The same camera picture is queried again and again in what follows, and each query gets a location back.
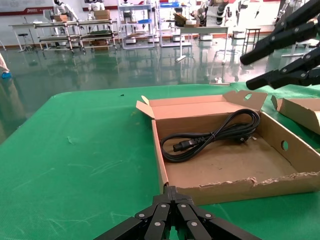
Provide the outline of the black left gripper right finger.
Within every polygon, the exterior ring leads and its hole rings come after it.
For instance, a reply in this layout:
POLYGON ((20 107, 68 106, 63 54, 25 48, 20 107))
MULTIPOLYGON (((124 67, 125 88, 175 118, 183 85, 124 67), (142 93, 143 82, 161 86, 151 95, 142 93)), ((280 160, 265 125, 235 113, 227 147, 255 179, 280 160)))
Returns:
POLYGON ((258 240, 259 237, 194 204, 172 188, 174 226, 180 240, 258 240))

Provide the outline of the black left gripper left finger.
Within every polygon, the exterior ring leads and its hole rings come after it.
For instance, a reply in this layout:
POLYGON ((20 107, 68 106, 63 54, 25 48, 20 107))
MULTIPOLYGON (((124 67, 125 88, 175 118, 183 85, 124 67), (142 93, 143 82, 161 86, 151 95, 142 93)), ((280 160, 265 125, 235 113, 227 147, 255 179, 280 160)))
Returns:
POLYGON ((163 194, 153 197, 152 205, 129 217, 97 240, 168 240, 171 230, 173 187, 165 186, 163 194))

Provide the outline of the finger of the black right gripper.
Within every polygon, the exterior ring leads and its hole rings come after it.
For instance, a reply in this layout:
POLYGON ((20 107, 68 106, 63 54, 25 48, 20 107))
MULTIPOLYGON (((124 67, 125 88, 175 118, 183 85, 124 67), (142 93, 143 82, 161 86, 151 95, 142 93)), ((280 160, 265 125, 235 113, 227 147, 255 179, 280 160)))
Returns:
POLYGON ((320 24, 311 21, 320 14, 320 2, 310 0, 291 15, 278 23, 271 34, 259 40, 254 49, 240 57, 243 65, 250 65, 275 50, 283 49, 316 37, 320 24))
POLYGON ((315 86, 320 84, 320 49, 317 47, 282 69, 272 70, 246 82, 250 90, 270 86, 279 89, 287 85, 315 86))

